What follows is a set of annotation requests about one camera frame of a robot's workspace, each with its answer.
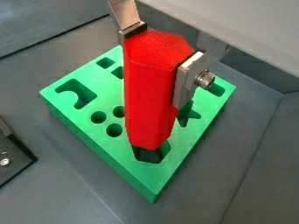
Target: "green shape sorter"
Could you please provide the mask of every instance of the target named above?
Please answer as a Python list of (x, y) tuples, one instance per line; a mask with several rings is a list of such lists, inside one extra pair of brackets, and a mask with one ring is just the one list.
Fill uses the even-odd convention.
[(126, 140), (125, 119), (117, 111), (124, 106), (121, 46), (52, 83), (40, 94), (53, 115), (153, 203), (235, 90), (219, 77), (212, 87), (211, 91), (197, 88), (192, 98), (191, 110), (200, 118), (189, 118), (185, 127), (175, 121), (168, 138), (171, 150), (160, 164), (136, 160)]

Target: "metal screw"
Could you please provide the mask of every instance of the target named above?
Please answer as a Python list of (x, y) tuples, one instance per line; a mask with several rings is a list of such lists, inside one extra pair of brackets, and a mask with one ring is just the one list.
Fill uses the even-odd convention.
[(211, 87), (211, 84), (215, 81), (215, 76), (209, 74), (209, 70), (203, 71), (199, 76), (196, 77), (196, 85), (197, 87), (201, 87), (203, 89), (208, 89)]
[(4, 158), (4, 159), (0, 161), (0, 165), (1, 165), (1, 166), (6, 166), (6, 165), (9, 165), (9, 163), (10, 163), (9, 158)]

